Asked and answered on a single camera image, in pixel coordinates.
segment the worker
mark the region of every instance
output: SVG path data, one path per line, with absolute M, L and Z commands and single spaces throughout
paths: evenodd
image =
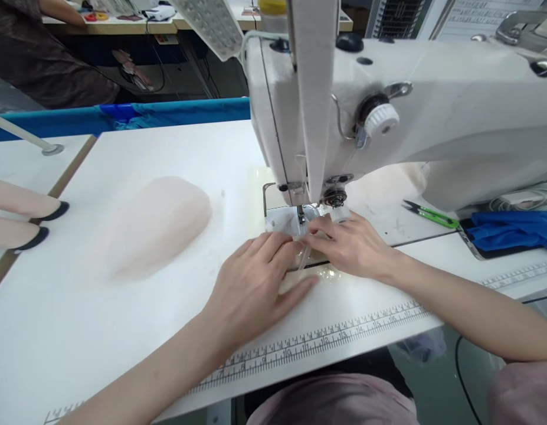
M 343 224 L 315 218 L 309 229 L 330 237 L 308 235 L 305 243 L 339 270 L 408 293 L 472 343 L 520 362 L 509 364 L 496 378 L 490 424 L 547 424 L 547 319 L 505 295 L 390 248 L 357 214 Z M 285 270 L 300 249 L 300 243 L 280 233 L 248 240 L 224 262 L 197 316 L 59 425 L 149 424 L 313 289 L 317 276 L 278 295 Z M 379 353 L 377 364 L 384 363 Z M 371 375 L 338 365 L 276 385 L 277 392 L 249 412 L 248 424 L 417 424 L 412 395 L 389 365 L 373 368 Z
M 138 98 L 76 59 L 42 15 L 84 28 L 65 0 L 0 0 L 0 78 L 48 109 L 137 102 Z

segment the green scissors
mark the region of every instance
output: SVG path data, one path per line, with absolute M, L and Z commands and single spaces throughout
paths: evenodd
M 403 208 L 406 208 L 408 211 L 418 214 L 421 217 L 426 218 L 427 220 L 434 221 L 435 223 L 438 223 L 441 226 L 455 229 L 455 228 L 458 228 L 458 226 L 460 225 L 460 223 L 457 220 L 447 217 L 446 215 L 442 215 L 439 212 L 429 210 L 428 208 L 422 207 L 419 204 L 416 204 L 411 201 L 403 200 L 403 202 L 407 204 L 407 205 L 402 205 Z

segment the left hand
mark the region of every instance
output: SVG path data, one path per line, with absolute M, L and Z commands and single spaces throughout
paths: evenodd
M 201 314 L 216 327 L 225 349 L 235 351 L 271 328 L 319 281 L 308 276 L 279 295 L 287 268 L 302 247 L 287 234 L 263 233 L 224 262 Z

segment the measuring tape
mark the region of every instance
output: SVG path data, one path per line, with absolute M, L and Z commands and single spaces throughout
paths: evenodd
M 547 274 L 547 261 L 477 282 L 490 289 L 499 290 L 545 274 Z M 250 351 L 238 352 L 230 357 L 224 366 L 191 389 L 188 394 L 219 387 L 432 315 L 425 307 L 412 300 L 282 341 L 262 345 Z M 44 425 L 59 420 L 77 408 L 79 404 L 49 411 Z

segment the forearm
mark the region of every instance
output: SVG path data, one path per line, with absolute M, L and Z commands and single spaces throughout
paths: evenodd
M 45 16 L 77 27 L 85 27 L 83 17 L 65 0 L 39 0 L 39 9 Z
M 59 425 L 145 425 L 210 375 L 230 355 L 205 318 L 196 316 L 170 340 L 64 417 Z
M 501 293 L 401 254 L 390 284 L 475 345 L 515 361 L 547 360 L 547 319 Z

